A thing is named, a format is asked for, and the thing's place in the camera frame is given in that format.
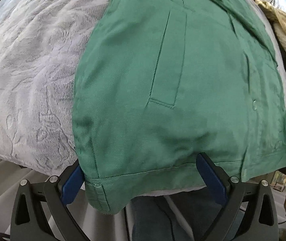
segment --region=welt pocket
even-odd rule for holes
[[[187,15],[171,9],[155,66],[150,100],[174,107],[181,80]]]

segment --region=green garment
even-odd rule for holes
[[[75,76],[89,203],[203,185],[206,152],[242,181],[286,166],[275,51],[245,0],[111,0]]]

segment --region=metal screw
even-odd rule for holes
[[[21,182],[20,182],[20,185],[21,186],[25,186],[27,184],[27,180],[26,179],[23,179]]]
[[[262,185],[264,185],[265,187],[267,187],[269,185],[269,183],[266,180],[262,180],[261,181]]]
[[[233,177],[231,177],[231,181],[232,181],[233,183],[238,183],[238,182],[239,182],[239,178],[233,176]]]
[[[49,181],[52,182],[52,183],[56,182],[57,180],[58,180],[58,177],[57,177],[57,176],[52,176],[52,177],[50,177],[50,179],[49,179]]]

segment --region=white plush blanket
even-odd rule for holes
[[[0,158],[47,175],[76,160],[71,128],[75,68],[109,0],[2,0]],[[271,26],[248,0],[275,44]]]

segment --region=blue gripper pad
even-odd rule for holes
[[[215,202],[225,206],[228,201],[228,190],[226,189],[228,175],[221,167],[217,167],[205,153],[200,153],[196,156],[196,167]],[[224,184],[220,177],[223,177],[223,180],[226,180],[227,182]]]
[[[84,174],[78,165],[62,187],[61,201],[66,206],[74,201],[78,191],[84,183]]]

